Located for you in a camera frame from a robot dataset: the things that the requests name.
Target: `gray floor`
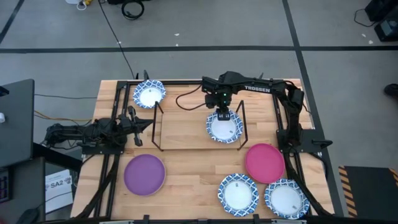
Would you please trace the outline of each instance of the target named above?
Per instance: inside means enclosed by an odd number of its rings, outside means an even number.
[[[368,2],[289,0],[300,45],[397,45],[381,43],[373,28],[353,22],[354,11]],[[0,30],[16,4],[17,0],[0,0]],[[125,20],[120,8],[104,4],[125,47],[292,46],[282,1],[153,0],[144,4],[145,14],[138,21]],[[368,22],[362,14],[358,19]],[[64,0],[25,1],[0,44],[0,49],[79,47],[117,47],[96,1],[85,11]],[[294,51],[128,52],[126,56],[135,72],[146,69],[151,78],[217,77],[227,70],[252,77],[264,72],[264,78],[301,78]],[[398,52],[304,52],[303,56],[325,136],[334,141],[329,148],[333,167],[398,170],[398,102],[382,92],[387,84],[398,82]],[[101,80],[131,78],[120,53],[0,54],[0,68],[0,85],[33,78],[36,93],[63,96],[96,96]],[[90,118],[94,107],[94,100],[35,98],[35,109],[54,117]],[[43,140],[51,124],[35,118],[35,142]],[[71,153],[80,156],[79,150]],[[58,169],[48,167],[47,172]],[[68,209],[48,218],[67,215]]]

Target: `plate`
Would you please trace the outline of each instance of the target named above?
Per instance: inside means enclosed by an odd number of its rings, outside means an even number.
[[[206,119],[206,130],[212,140],[222,143],[232,143],[241,137],[243,122],[238,114],[229,110],[229,121],[219,121],[217,112],[212,113]]]
[[[264,198],[272,212],[291,220],[303,217],[310,208],[310,202],[296,181],[285,178],[268,185]]]
[[[157,80],[145,80],[138,84],[132,99],[141,108],[150,109],[155,106],[155,102],[159,103],[166,95],[166,89],[163,83]]]
[[[166,168],[156,156],[142,154],[134,157],[124,170],[124,184],[133,194],[148,196],[156,193],[165,180]]]
[[[257,185],[244,174],[231,174],[221,181],[218,200],[226,212],[236,217],[254,213],[259,203]]]
[[[264,143],[250,147],[244,166],[254,180],[263,184],[279,180],[285,171],[283,155],[274,146]]]

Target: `wooden tabletop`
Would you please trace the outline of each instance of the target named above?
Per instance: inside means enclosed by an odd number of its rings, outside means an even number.
[[[291,79],[301,87],[299,79]],[[116,92],[117,80],[101,82],[96,102],[94,118],[108,118],[112,113],[112,105]],[[164,114],[158,115],[155,140],[161,140],[164,152],[159,151],[151,142],[152,125],[142,134],[142,147],[134,145],[132,136],[128,137],[126,149],[119,163],[116,190],[113,202],[112,219],[142,219],[150,215],[150,219],[197,219],[197,218],[235,218],[223,210],[217,198],[220,182],[229,174],[247,174],[244,168],[244,155],[253,144],[267,143],[277,146],[274,105],[272,96],[268,94],[241,91],[233,95],[230,108],[236,109],[240,100],[244,100],[246,121],[248,124],[247,144],[237,151],[235,145],[214,142],[208,137],[205,129],[204,115],[213,110],[203,106],[194,111],[183,111],[176,104],[178,95],[194,90],[198,85],[167,85],[166,97],[160,103]],[[129,105],[132,105],[140,118],[153,119],[154,111],[139,108],[132,101],[135,86],[131,87]],[[119,102],[118,114],[121,112],[123,94]],[[192,108],[204,103],[205,94],[200,90],[191,95],[183,96],[179,103]],[[286,120],[282,114],[284,126]],[[310,115],[304,110],[300,114],[300,123],[304,129],[312,128]],[[163,187],[154,195],[142,197],[128,191],[124,185],[123,175],[127,163],[140,154],[153,154],[159,157],[166,167],[166,179]],[[309,154],[300,154],[306,185],[322,206],[333,213],[333,206],[326,183],[322,162]],[[90,201],[100,179],[103,156],[97,155],[87,161],[81,169],[72,214],[78,215]],[[274,218],[264,202],[266,184],[258,184],[260,201],[255,213],[261,218]],[[105,214],[108,190],[104,193],[101,214]]]

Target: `red plate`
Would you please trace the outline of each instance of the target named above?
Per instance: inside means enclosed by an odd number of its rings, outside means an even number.
[[[254,180],[263,184],[279,180],[285,171],[282,154],[274,146],[264,143],[255,144],[248,150],[244,166]]]

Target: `white plate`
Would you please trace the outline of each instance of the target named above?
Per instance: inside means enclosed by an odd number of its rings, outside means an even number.
[[[236,217],[253,213],[259,202],[257,185],[244,174],[231,174],[218,187],[218,200],[224,210]]]
[[[149,109],[160,103],[166,95],[163,83],[157,80],[145,80],[138,84],[134,90],[132,99],[141,108]]]
[[[211,138],[223,143],[232,143],[239,139],[243,133],[243,122],[238,114],[229,111],[229,121],[219,121],[217,112],[207,117],[206,130]]]
[[[310,202],[294,180],[279,179],[266,188],[266,205],[276,215],[295,220],[308,212]]]

